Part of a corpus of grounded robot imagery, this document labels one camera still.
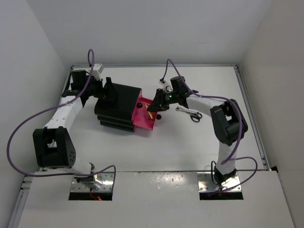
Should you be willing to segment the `yellow utility knife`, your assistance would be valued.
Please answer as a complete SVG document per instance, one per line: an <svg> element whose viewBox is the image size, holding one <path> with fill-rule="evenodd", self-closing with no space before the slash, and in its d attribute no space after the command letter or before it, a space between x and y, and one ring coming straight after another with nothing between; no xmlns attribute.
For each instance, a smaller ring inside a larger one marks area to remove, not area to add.
<svg viewBox="0 0 304 228"><path fill-rule="evenodd" d="M152 113L148 110L147 110L147 112L148 112L148 115L149 115L150 119L153 120L154 117L153 117Z"/></svg>

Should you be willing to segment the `silver ratchet wrench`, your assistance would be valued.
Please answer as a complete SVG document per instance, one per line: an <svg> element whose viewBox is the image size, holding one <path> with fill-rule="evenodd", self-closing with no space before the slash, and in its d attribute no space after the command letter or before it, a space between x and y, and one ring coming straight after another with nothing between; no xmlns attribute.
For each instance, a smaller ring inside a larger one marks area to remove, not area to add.
<svg viewBox="0 0 304 228"><path fill-rule="evenodd" d="M175 110L179 111L179 112L187 113L189 115L198 116L199 118L201 118L201 114L199 112L191 111L191 110L188 110L188 109L183 109L181 107L176 107Z"/></svg>

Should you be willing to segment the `black drawer cabinet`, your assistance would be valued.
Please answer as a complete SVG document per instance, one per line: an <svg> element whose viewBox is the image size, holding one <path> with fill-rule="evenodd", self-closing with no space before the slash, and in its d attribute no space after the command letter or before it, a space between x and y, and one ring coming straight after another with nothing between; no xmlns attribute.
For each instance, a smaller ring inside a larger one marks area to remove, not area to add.
<svg viewBox="0 0 304 228"><path fill-rule="evenodd" d="M97 100L94 113L102 126L133 132L132 115L141 88L113 83L118 94L116 104L102 104Z"/></svg>

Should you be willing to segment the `pink top drawer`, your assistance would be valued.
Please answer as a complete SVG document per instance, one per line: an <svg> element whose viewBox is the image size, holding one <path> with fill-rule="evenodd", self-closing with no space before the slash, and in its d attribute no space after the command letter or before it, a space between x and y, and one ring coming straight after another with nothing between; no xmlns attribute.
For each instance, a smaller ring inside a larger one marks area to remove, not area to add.
<svg viewBox="0 0 304 228"><path fill-rule="evenodd" d="M136 102L137 109L142 108L141 98L142 98L142 89L139 91L139 95L138 95L137 102Z"/></svg>

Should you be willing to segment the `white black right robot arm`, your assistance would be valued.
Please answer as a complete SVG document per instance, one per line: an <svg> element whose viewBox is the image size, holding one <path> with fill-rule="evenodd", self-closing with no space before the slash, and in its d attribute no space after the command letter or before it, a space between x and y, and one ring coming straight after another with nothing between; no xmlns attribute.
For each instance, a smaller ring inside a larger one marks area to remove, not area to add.
<svg viewBox="0 0 304 228"><path fill-rule="evenodd" d="M236 154L248 125L237 102L219 96L201 95L190 90L184 77L176 76L169 85L160 79L162 88L156 90L155 97L147 108L149 112L167 111L171 104L179 104L187 109L196 110L212 120L213 130L219 141L218 160L214 167L213 180L222 183L236 175Z"/></svg>

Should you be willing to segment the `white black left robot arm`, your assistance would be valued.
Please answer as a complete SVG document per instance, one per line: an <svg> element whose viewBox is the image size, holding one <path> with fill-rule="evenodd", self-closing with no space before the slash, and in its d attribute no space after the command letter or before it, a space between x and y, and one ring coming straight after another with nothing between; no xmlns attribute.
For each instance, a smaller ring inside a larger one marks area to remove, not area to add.
<svg viewBox="0 0 304 228"><path fill-rule="evenodd" d="M103 87L101 72L96 65L91 70L72 70L61 95L60 104L56 107L51 120L43 128L35 129L33 132L38 166L64 170L65 174L73 174L75 179L84 185L97 184L101 174L95 173L92 163L77 157L69 130L89 97L106 99L111 94Z"/></svg>

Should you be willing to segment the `black handled scissors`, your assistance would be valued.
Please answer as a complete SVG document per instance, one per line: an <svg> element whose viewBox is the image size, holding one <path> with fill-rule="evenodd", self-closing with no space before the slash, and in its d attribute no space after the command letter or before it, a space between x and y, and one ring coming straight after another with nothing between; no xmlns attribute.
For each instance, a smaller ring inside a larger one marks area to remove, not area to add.
<svg viewBox="0 0 304 228"><path fill-rule="evenodd" d="M195 123L199 123L202 119L202 114L199 112L188 112L188 115L190 116L191 120Z"/></svg>

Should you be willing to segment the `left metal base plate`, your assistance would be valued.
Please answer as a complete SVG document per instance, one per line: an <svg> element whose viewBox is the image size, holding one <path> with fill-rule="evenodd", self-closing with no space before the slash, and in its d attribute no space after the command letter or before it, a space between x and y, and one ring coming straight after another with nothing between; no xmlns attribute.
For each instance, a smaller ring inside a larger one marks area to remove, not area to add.
<svg viewBox="0 0 304 228"><path fill-rule="evenodd" d="M73 177L70 191L76 193L111 193L114 184L114 172L104 172L91 177Z"/></svg>

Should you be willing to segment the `aluminium frame rail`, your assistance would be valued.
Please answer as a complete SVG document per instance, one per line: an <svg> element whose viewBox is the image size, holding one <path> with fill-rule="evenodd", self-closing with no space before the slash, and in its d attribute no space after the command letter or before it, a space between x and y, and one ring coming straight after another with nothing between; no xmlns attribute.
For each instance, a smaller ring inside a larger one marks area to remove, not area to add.
<svg viewBox="0 0 304 228"><path fill-rule="evenodd" d="M267 154L265 152L264 145L263 145L262 139L260 137L260 133L259 133L259 130L258 130L258 127L257 127L257 124L256 124L254 114L253 114L252 105L251 105L251 102L250 102L250 97L249 97L249 93L248 93L248 90L247 90L246 83L245 83L245 81L244 81L244 79L241 75L239 67L237 65L234 65L233 68L235 70L236 77L237 77L237 80L238 80L238 83L239 83L239 87L240 87L240 90L241 90L241 93L242 93L242 96L243 96L243 99L244 99L244 103L245 103L245 106L246 106L246 109L247 109L247 113L248 113L249 120L250 120L250 123L251 123L251 128L252 128L254 136L255 136L255 140L256 140L256 143L257 143L257 147L258 147L258 150L259 150L259 154L260 154L260 157L261 157L263 167L266 168L268 171L271 171L271 167L269 165Z"/></svg>

